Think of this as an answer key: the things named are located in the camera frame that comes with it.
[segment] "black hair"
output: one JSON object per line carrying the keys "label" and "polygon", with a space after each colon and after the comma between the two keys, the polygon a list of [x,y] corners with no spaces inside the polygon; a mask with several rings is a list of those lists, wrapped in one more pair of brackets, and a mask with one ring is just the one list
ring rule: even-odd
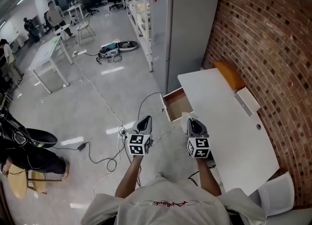
{"label": "black hair", "polygon": [[4,39],[1,39],[1,40],[0,40],[0,45],[6,44],[6,43],[8,44],[8,41],[7,41],[7,40],[4,40]]}

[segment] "power adapter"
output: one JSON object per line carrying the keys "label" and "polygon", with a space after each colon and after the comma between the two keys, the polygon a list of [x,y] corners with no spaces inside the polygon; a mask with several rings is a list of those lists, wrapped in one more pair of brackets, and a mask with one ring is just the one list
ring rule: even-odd
{"label": "power adapter", "polygon": [[82,150],[85,148],[86,144],[87,144],[87,143],[81,144],[77,149],[78,149],[79,151],[82,151]]}

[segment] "man in gray shirt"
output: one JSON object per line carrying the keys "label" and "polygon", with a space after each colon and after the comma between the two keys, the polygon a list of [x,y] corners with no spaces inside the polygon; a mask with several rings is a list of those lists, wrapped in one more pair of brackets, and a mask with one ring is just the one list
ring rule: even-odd
{"label": "man in gray shirt", "polygon": [[143,156],[134,156],[117,187],[115,196],[97,194],[82,225],[263,225],[264,210],[241,189],[225,194],[205,159],[196,159],[200,185],[173,183],[158,175],[147,186],[136,189]]}
{"label": "man in gray shirt", "polygon": [[[50,22],[50,24],[54,27],[54,30],[58,30],[62,26],[65,26],[66,23],[63,20],[64,14],[63,14],[61,8],[58,5],[55,6],[53,1],[50,1],[48,3],[48,7],[50,10],[47,12],[47,19]],[[66,28],[64,31],[68,34],[68,36],[70,36],[72,38],[75,36],[74,34],[72,34],[72,32],[70,31],[69,28]]]}

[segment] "wooden stool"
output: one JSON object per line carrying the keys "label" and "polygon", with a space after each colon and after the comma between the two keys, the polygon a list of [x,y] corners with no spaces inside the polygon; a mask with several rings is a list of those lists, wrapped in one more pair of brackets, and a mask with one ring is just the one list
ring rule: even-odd
{"label": "wooden stool", "polygon": [[26,190],[32,189],[38,193],[46,194],[46,182],[61,182],[62,180],[46,180],[43,173],[32,171],[31,179],[27,178],[27,174],[23,169],[11,165],[9,169],[8,181],[14,195],[22,199],[26,195]]}

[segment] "white t-shirt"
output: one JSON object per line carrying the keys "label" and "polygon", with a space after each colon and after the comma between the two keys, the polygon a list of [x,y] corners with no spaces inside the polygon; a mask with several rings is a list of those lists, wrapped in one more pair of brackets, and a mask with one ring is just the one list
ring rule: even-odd
{"label": "white t-shirt", "polygon": [[13,52],[11,50],[11,47],[7,43],[4,45],[3,50],[4,50],[4,55],[6,57],[6,62],[8,64],[14,62],[15,58],[13,56]]}
{"label": "white t-shirt", "polygon": [[101,225],[116,216],[115,225],[231,225],[225,207],[237,211],[244,224],[261,225],[266,220],[264,211],[240,189],[215,197],[192,183],[157,178],[125,199],[97,194],[81,224]]}

